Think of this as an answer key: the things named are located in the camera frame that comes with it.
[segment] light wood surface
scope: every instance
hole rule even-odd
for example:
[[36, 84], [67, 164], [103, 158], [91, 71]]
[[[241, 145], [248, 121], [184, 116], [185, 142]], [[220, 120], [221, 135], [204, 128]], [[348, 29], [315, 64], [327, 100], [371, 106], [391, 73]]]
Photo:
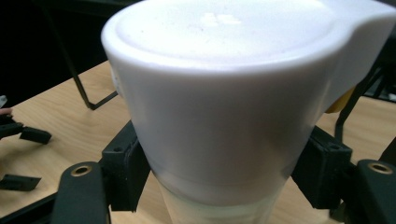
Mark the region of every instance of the light wood surface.
[[[80, 75], [93, 103], [114, 87], [109, 64], [102, 63]], [[0, 217], [34, 203], [58, 188], [62, 172], [82, 161], [99, 161], [102, 150], [129, 120], [117, 96], [98, 109], [88, 109], [70, 79], [32, 99], [14, 106], [14, 119], [26, 126], [48, 131], [47, 145], [21, 140], [18, 135], [0, 141], [0, 176], [4, 174], [42, 177], [29, 192], [0, 190]], [[338, 114], [323, 115], [318, 126], [328, 133]], [[396, 104], [361, 97], [346, 121], [344, 142], [353, 151], [353, 161], [378, 159], [396, 135]], [[111, 214], [113, 223], [171, 223], [157, 181], [150, 175], [136, 213]], [[328, 211], [313, 209], [289, 179], [276, 202], [269, 223], [336, 223]]]

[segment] yellow object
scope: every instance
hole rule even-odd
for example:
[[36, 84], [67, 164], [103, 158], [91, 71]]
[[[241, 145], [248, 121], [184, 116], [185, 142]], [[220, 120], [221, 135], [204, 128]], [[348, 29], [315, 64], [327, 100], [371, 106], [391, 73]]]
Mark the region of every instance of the yellow object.
[[355, 90], [355, 87], [344, 93], [338, 100], [336, 100], [332, 105], [326, 110], [326, 114], [337, 113], [341, 111], [347, 104], [352, 92]]

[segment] black bracket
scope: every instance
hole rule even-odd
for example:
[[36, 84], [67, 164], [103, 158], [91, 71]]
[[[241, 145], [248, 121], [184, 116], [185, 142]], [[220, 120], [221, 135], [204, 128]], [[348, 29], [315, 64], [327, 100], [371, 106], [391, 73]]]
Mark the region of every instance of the black bracket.
[[316, 127], [291, 177], [317, 209], [346, 224], [396, 223], [396, 140], [380, 160], [350, 162], [352, 150]]
[[107, 145], [99, 162], [79, 163], [64, 171], [51, 224], [110, 223], [109, 205], [112, 211], [136, 211], [149, 172], [129, 121]]
[[22, 176], [22, 175], [4, 175], [0, 180], [0, 189], [30, 191], [35, 189], [41, 178]]
[[51, 134], [36, 128], [26, 127], [16, 122], [12, 115], [0, 115], [0, 139], [15, 134], [21, 134], [20, 139], [47, 144]]

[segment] translucent cup base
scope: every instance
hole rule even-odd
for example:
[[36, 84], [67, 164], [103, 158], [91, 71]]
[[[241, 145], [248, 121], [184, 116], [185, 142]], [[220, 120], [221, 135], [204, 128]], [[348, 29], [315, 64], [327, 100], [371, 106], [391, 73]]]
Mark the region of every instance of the translucent cup base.
[[267, 196], [255, 203], [214, 206], [181, 198], [161, 183], [159, 186], [173, 224], [264, 224], [279, 194]]

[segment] white plastic cup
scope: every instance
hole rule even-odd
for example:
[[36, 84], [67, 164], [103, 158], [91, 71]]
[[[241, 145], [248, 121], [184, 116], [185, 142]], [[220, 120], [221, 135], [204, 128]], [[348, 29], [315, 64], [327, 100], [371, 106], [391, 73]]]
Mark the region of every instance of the white plastic cup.
[[361, 0], [146, 0], [114, 15], [102, 43], [173, 222], [265, 223], [394, 16]]

